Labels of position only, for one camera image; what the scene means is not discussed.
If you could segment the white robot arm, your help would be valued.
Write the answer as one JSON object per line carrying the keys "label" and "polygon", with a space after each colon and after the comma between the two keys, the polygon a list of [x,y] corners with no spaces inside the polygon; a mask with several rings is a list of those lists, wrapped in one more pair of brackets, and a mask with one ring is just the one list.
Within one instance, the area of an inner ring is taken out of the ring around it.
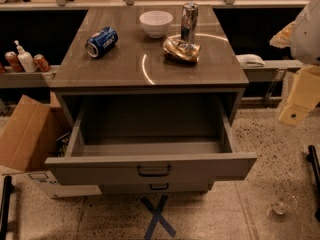
{"label": "white robot arm", "polygon": [[320,102],[320,0],[310,0],[293,22],[272,37],[270,45],[289,47],[291,56],[303,63],[293,75],[278,117],[280,123],[295,127]]}

